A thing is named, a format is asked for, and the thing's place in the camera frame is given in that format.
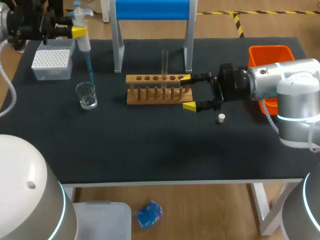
blue chair backrest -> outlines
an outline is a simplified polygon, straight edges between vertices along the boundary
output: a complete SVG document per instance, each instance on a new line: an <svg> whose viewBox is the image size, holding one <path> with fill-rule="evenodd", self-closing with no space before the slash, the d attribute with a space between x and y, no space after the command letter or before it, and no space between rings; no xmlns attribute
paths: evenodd
<svg viewBox="0 0 320 240"><path fill-rule="evenodd" d="M188 20L189 0L116 0L118 20Z"/></svg>

small glass cup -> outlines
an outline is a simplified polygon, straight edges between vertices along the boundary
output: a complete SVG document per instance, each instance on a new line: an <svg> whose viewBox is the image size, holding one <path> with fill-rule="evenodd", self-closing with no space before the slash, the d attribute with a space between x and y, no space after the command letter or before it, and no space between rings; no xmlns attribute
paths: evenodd
<svg viewBox="0 0 320 240"><path fill-rule="evenodd" d="M92 82L85 81L75 87L81 107L85 110L94 109L97 105L96 87Z"/></svg>

yellow black tape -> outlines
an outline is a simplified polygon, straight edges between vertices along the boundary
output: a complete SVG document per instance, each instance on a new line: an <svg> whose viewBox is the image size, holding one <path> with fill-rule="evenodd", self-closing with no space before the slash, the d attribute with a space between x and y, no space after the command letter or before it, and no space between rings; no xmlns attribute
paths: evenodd
<svg viewBox="0 0 320 240"><path fill-rule="evenodd" d="M236 29L238 31L239 38L244 38L245 35L244 35L244 31L242 30L242 26L240 24L239 14L234 13L233 19L235 22Z"/></svg>
<svg viewBox="0 0 320 240"><path fill-rule="evenodd" d="M320 14L320 11L199 11L197 15L233 15L233 14Z"/></svg>

metal frame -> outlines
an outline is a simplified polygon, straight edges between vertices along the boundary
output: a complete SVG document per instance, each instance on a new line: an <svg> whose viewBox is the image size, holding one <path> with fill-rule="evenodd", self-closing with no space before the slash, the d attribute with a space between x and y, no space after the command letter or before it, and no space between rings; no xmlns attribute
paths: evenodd
<svg viewBox="0 0 320 240"><path fill-rule="evenodd" d="M104 23L109 23L110 16L109 16L109 9L110 9L110 2L109 0L100 0L101 10L102 10L102 20Z"/></svg>
<svg viewBox="0 0 320 240"><path fill-rule="evenodd" d="M63 184L64 190L74 202L76 188L111 186L156 186L156 185L197 185L197 184L251 184L255 208L259 218L259 230L262 236L270 236L281 224L282 205L302 178L292 179L247 179L247 180L190 180L190 181L135 181ZM277 200L269 209L263 183L284 183Z"/></svg>
<svg viewBox="0 0 320 240"><path fill-rule="evenodd" d="M251 183L255 208L259 218L259 230L261 236L270 236L281 224L281 209L284 201L299 182L287 182L283 185L277 200L269 209L264 185L262 183Z"/></svg>
<svg viewBox="0 0 320 240"><path fill-rule="evenodd" d="M71 203L75 201L76 188L63 185L64 192L67 194Z"/></svg>
<svg viewBox="0 0 320 240"><path fill-rule="evenodd" d="M186 24L185 39L183 45L184 52L184 66L185 72L192 72L192 57L194 50L194 36L195 36L195 21L197 14L198 0L189 0L189 19ZM110 18L111 18L111 32L112 32L112 48L113 48L113 61L114 73L119 74L122 70L122 63L124 59L125 46L121 34L119 20L116 13L116 0L110 0Z"/></svg>
<svg viewBox="0 0 320 240"><path fill-rule="evenodd" d="M111 32L112 32L112 48L114 73L121 73L122 63L124 60L125 45L121 34L119 20L117 19L116 0L110 0L110 18L111 18Z"/></svg>

small white cap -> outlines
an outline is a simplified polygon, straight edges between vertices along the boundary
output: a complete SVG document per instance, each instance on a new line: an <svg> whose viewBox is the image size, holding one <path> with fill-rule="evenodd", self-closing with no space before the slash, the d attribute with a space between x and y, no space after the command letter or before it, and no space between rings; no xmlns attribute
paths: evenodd
<svg viewBox="0 0 320 240"><path fill-rule="evenodd" d="M223 123L223 121L225 120L226 118L226 115L224 115L223 113L220 113L219 116L218 116L218 120L219 120L219 123Z"/></svg>

